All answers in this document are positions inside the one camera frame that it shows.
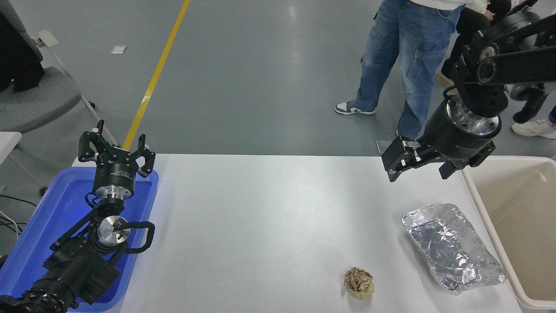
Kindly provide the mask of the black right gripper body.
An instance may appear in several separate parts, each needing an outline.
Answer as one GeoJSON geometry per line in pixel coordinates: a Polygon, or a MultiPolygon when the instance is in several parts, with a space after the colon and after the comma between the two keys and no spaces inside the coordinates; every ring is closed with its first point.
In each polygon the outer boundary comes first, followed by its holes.
{"type": "Polygon", "coordinates": [[[473,113],[462,101],[443,101],[425,126],[422,144],[439,152],[439,158],[470,158],[495,137],[494,117],[473,113]]]}

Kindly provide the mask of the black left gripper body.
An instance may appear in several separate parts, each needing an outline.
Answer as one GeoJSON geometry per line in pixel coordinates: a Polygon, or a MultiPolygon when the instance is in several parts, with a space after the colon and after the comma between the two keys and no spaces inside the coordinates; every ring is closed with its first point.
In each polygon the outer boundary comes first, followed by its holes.
{"type": "Polygon", "coordinates": [[[109,186],[119,186],[129,192],[135,190],[137,164],[131,153],[116,148],[115,151],[99,153],[96,159],[96,172],[92,191],[109,186]]]}

